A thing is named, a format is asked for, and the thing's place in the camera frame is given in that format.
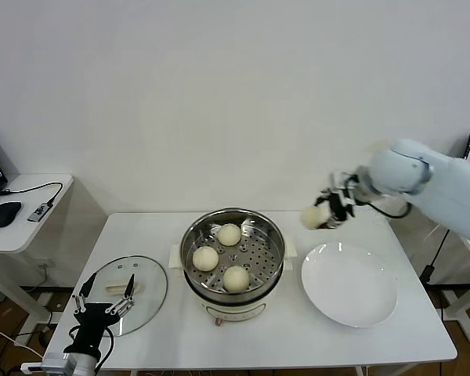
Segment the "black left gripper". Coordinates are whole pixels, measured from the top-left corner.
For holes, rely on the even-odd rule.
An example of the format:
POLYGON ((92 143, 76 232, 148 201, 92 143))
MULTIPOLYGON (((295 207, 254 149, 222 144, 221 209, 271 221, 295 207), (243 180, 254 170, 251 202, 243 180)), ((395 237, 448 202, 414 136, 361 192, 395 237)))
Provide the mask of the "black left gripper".
POLYGON ((64 349, 65 353, 100 355, 99 345, 104 331, 120 320, 118 314, 126 314, 135 304, 133 293, 135 275, 132 274, 125 288, 124 295, 113 303, 86 303, 92 290, 97 273, 93 273, 83 283, 79 292, 73 295, 75 303, 74 318, 78 325, 70 329, 76 332, 72 343, 64 349))

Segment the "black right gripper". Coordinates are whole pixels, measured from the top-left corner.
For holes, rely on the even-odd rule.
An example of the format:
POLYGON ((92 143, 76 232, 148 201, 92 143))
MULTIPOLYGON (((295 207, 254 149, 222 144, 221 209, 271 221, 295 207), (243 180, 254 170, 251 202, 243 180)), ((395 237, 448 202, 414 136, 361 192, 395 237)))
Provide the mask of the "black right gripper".
POLYGON ((337 229, 349 218, 355 217, 355 203, 351 203, 350 201, 343 202, 339 195, 335 195, 334 191, 322 190, 320 195, 314 201, 314 206, 319 207, 324 203, 329 205, 330 217, 327 222, 320 225, 321 229, 337 229))

